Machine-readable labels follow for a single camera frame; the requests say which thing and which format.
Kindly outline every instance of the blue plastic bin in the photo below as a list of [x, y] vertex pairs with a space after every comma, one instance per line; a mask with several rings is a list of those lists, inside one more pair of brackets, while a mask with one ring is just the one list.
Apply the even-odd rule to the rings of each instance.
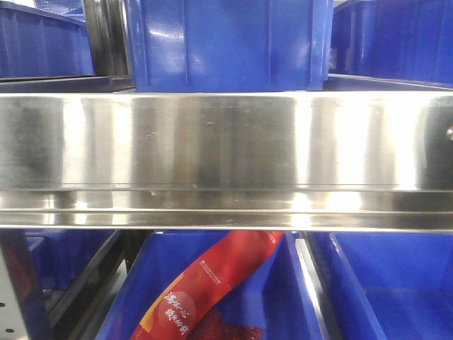
[[[97, 340], [128, 340], [167, 285], [225, 232], [165, 232], [145, 241]], [[264, 329], [265, 340], [322, 339], [297, 258], [294, 237], [217, 306], [223, 322]]]
[[92, 74], [85, 23], [0, 1], [0, 77]]
[[346, 340], [453, 339], [452, 235], [331, 234], [325, 255]]
[[83, 6], [82, 0], [35, 0], [37, 9], [66, 15], [78, 11]]
[[319, 90], [332, 0], [126, 0], [142, 92]]
[[85, 230], [85, 247], [87, 258], [91, 259], [101, 244], [113, 233], [112, 229]]
[[33, 256], [42, 264], [43, 289], [66, 290], [88, 262], [86, 231], [70, 229], [27, 229], [27, 238], [45, 239], [46, 251]]
[[335, 9], [331, 71], [453, 84], [451, 0], [350, 0]]

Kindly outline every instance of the stainless steel shelf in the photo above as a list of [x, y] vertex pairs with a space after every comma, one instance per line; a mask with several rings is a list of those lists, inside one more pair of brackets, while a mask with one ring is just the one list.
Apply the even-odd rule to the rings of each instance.
[[3, 226], [453, 230], [453, 93], [2, 94]]

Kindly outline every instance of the metal upright post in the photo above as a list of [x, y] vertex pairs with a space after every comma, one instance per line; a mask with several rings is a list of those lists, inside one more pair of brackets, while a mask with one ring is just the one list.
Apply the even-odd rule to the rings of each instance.
[[52, 339], [25, 235], [0, 229], [0, 339]]
[[122, 0], [84, 0], [86, 27], [96, 76], [130, 74]]

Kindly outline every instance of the perforated metal post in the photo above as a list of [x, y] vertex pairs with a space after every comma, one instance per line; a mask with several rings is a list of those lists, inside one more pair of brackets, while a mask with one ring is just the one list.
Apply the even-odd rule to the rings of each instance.
[[0, 229], [0, 339], [52, 339], [42, 291], [21, 229]]

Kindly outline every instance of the red snack bag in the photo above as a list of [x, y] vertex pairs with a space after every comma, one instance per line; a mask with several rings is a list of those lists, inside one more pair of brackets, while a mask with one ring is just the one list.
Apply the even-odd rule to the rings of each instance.
[[268, 259], [282, 236], [268, 231], [228, 233], [162, 292], [131, 340], [186, 339], [217, 302]]

